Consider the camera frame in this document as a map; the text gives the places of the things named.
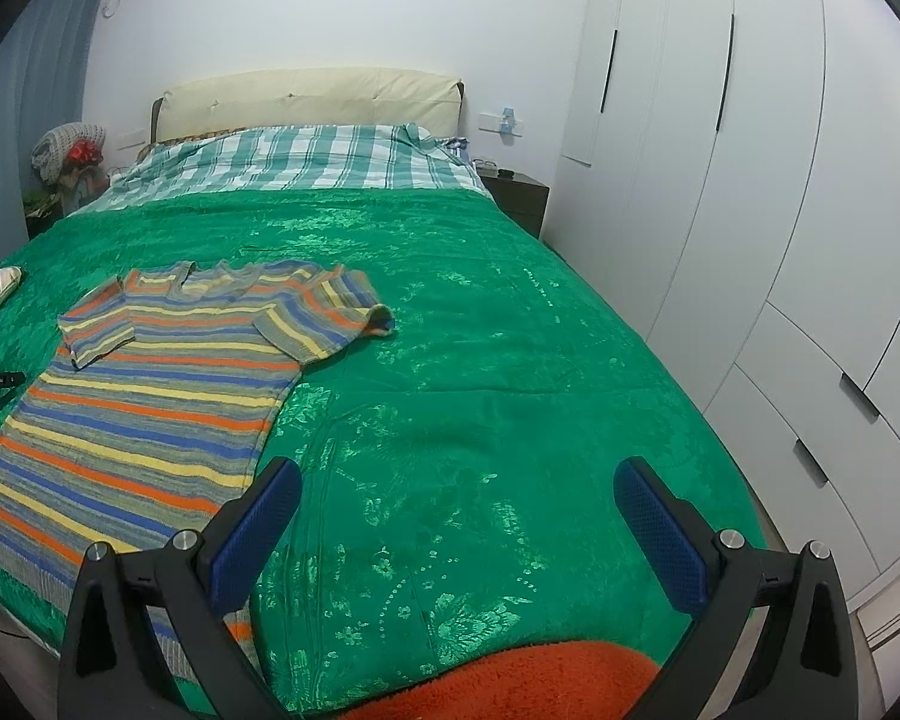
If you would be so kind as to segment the dark wooden nightstand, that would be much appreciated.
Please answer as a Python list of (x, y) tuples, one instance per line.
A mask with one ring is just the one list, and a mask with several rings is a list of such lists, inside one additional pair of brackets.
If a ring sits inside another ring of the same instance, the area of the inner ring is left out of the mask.
[(533, 238), (541, 236), (549, 200), (546, 184), (510, 169), (480, 169), (478, 176), (502, 213)]

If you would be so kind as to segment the white wardrobe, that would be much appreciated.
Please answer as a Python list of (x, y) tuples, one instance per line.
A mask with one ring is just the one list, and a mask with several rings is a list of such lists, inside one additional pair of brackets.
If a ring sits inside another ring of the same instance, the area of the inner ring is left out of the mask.
[(900, 0), (587, 0), (544, 236), (900, 635)]

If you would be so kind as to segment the teal plaid sheet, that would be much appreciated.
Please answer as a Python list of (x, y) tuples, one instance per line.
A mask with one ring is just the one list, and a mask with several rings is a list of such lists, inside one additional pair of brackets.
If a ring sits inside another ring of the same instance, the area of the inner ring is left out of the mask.
[(374, 188), (487, 192), (471, 163), (416, 124), (288, 125), (159, 143), (84, 210), (242, 190)]

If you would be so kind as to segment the cream padded headboard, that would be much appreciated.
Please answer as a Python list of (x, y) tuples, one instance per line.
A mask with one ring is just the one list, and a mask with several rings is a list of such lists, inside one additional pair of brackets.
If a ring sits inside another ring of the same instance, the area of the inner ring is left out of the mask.
[(167, 89), (151, 109), (151, 142), (284, 125), (414, 124), (460, 133), (464, 84), (455, 76), (382, 67), (279, 68), (214, 76)]

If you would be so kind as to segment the blue curtain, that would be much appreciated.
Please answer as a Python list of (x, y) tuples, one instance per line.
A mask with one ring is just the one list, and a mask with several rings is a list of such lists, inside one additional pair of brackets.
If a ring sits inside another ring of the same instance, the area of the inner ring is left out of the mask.
[(0, 44), (0, 260), (29, 240), (23, 197), (45, 132), (79, 121), (100, 0), (30, 0)]

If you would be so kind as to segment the pile of clothes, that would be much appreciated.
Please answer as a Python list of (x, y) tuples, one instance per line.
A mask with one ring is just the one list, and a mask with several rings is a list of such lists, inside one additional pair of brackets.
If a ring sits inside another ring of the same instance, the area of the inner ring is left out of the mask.
[(103, 169), (105, 138), (105, 128), (86, 122), (48, 130), (30, 154), (40, 187), (23, 197), (25, 216), (46, 216), (53, 208), (69, 215), (98, 199), (110, 183)]

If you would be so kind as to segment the wall socket with blue plug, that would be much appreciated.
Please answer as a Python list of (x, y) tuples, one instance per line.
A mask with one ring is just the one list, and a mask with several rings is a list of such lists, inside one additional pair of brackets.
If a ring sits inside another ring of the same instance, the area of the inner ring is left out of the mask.
[(515, 138), (523, 137), (523, 122), (511, 107), (504, 107), (500, 112), (481, 112), (478, 115), (478, 130), (510, 143)]

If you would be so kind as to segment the orange fuzzy blanket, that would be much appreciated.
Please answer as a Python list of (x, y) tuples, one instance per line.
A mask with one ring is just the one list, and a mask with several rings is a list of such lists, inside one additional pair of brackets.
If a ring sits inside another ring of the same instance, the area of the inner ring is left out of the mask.
[(506, 650), (348, 710), (347, 718), (621, 718), (658, 674), (628, 647), (574, 640)]

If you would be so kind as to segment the green floral bedspread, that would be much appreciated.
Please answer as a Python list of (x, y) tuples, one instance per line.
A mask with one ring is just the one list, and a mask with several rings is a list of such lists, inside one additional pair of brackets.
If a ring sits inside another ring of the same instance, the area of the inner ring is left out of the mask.
[[(707, 522), (761, 536), (745, 480), (645, 343), (562, 260), (468, 190), (185, 195), (74, 213), (17, 252), (17, 298), (84, 294), (180, 262), (363, 271), (393, 327), (307, 367), (271, 427), (302, 500), (227, 626), (295, 715), (341, 710), (489, 653), (609, 640), (665, 660), (685, 632), (613, 500), (640, 457)], [(0, 569), (0, 606), (43, 645), (52, 611)]]

